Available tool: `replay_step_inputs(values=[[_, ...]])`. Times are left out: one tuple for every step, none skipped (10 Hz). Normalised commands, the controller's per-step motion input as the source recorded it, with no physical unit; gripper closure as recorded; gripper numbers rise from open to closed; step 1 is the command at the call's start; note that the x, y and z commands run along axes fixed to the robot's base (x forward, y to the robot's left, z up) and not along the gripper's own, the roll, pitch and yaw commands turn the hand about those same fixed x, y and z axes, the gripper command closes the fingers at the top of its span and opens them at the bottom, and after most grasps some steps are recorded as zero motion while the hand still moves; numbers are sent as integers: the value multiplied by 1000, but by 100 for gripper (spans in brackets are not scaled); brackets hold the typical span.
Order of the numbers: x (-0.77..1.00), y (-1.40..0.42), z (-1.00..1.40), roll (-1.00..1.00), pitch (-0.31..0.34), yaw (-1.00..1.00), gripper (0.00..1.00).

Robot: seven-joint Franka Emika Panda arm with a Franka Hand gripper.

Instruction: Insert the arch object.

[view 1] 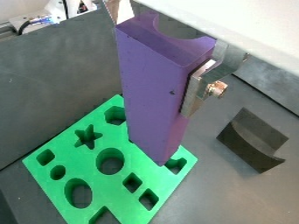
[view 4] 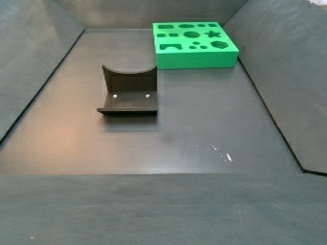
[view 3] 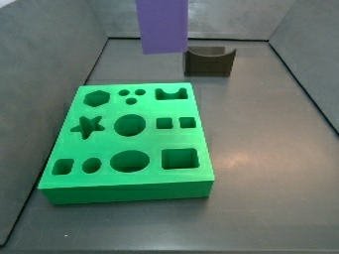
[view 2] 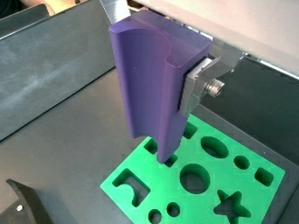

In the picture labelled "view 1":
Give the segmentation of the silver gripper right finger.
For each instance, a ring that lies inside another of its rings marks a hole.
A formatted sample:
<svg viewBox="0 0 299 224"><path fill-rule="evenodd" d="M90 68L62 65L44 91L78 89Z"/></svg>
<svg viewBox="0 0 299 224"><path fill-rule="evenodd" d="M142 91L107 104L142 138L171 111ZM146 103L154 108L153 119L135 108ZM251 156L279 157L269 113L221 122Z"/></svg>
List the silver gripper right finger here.
<svg viewBox="0 0 299 224"><path fill-rule="evenodd" d="M249 54L245 50L218 39L210 58L191 73L181 114L191 117L210 96L221 98L229 88L222 79L239 70Z"/></svg>

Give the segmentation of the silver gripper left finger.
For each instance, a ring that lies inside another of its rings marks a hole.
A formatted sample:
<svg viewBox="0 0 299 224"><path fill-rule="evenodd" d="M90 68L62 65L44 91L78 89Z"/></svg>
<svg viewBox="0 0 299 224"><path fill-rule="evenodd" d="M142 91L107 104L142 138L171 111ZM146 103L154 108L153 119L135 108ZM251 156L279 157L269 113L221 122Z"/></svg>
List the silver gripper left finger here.
<svg viewBox="0 0 299 224"><path fill-rule="evenodd" d="M117 25L135 16L130 0L105 0L105 3Z"/></svg>

